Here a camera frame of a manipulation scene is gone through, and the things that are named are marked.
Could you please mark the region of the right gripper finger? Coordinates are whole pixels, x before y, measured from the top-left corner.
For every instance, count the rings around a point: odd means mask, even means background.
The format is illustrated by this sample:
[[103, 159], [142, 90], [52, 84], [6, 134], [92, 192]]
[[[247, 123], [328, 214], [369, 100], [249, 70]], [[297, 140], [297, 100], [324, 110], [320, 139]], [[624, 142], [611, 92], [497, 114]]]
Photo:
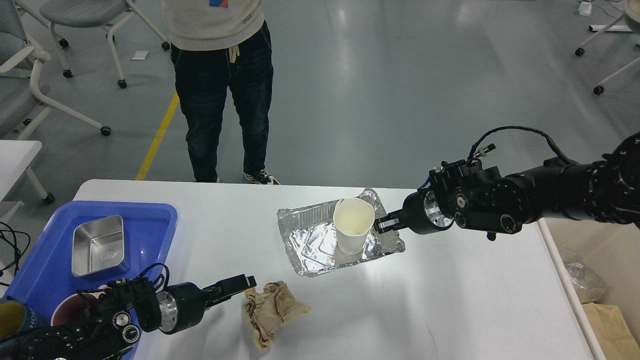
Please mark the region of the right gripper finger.
[[394, 210], [381, 218], [376, 218], [373, 229], [379, 234], [405, 229], [407, 225], [400, 219], [400, 214], [402, 210]]

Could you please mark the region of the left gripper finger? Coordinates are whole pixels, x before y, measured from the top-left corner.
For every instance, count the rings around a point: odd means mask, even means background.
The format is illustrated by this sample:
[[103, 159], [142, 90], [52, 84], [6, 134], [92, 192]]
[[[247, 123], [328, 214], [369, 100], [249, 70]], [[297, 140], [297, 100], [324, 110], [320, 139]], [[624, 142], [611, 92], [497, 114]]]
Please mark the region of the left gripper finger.
[[257, 282], [253, 275], [245, 274], [231, 276], [230, 278], [217, 281], [215, 284], [204, 287], [205, 310], [213, 306], [228, 301], [231, 297], [240, 294], [248, 289], [256, 287]]

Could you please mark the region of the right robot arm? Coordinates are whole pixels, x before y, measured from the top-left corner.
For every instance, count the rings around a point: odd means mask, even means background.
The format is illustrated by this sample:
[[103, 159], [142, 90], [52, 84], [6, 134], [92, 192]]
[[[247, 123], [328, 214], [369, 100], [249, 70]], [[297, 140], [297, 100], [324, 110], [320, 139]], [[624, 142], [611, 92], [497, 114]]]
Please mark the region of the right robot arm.
[[495, 166], [483, 168], [482, 157], [496, 146], [476, 141], [466, 158], [441, 162], [425, 183], [404, 199], [402, 208], [374, 221], [382, 234], [409, 228], [427, 235], [462, 229], [515, 234], [541, 218], [639, 224], [639, 134], [622, 141], [602, 160], [580, 164], [568, 158], [541, 130], [555, 157], [541, 166], [502, 176]]

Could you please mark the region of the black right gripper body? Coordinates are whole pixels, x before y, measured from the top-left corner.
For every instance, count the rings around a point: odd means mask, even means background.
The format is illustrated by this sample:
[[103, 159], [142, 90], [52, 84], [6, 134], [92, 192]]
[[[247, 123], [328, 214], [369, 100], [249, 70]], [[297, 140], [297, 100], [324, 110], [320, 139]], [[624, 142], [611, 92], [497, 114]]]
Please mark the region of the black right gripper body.
[[441, 211], [434, 191], [409, 194], [402, 204], [402, 225], [416, 234], [428, 235], [452, 227], [453, 219]]

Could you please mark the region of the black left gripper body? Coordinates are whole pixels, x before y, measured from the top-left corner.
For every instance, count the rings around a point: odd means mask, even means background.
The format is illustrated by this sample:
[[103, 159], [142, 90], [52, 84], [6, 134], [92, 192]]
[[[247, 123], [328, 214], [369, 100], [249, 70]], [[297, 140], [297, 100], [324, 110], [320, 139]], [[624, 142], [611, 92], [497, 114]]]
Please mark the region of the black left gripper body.
[[170, 285], [157, 293], [159, 330], [167, 335], [200, 323], [206, 311], [206, 292], [191, 282]]

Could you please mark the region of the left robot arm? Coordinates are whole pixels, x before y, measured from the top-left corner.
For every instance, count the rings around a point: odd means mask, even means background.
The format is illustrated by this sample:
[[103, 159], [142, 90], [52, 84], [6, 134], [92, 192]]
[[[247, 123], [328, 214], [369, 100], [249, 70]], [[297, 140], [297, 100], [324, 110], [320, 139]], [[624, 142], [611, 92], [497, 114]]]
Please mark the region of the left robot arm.
[[1, 340], [3, 360], [121, 360], [142, 333], [165, 335], [199, 324], [215, 305], [256, 286], [254, 276], [237, 275], [199, 288], [191, 282], [169, 285], [169, 267], [151, 280], [148, 266], [132, 279], [78, 290], [79, 318], [63, 325], [40, 326]]

